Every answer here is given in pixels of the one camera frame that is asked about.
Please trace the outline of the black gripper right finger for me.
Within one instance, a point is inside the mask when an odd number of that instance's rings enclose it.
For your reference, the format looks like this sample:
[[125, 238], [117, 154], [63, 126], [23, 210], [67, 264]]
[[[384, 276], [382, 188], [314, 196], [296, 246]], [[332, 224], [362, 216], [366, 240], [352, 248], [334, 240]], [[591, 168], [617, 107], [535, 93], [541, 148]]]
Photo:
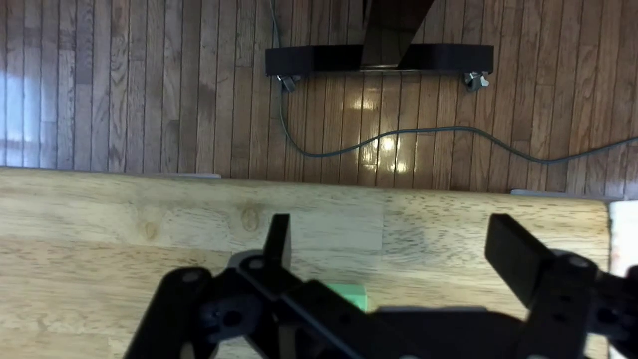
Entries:
[[505, 214], [488, 220], [484, 258], [527, 310], [515, 359], [583, 359], [589, 334], [638, 359], [633, 268], [617, 278], [573, 252], [547, 250]]

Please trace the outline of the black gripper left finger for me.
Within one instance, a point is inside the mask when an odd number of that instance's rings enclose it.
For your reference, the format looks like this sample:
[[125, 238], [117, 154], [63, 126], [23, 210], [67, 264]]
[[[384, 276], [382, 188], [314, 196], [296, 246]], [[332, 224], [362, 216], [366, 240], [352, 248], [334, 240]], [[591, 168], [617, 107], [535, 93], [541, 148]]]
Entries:
[[123, 359], [214, 359], [242, 338], [264, 359], [360, 358], [370, 318], [320, 282], [288, 272], [290, 216], [274, 214], [264, 246], [204, 268], [165, 274]]

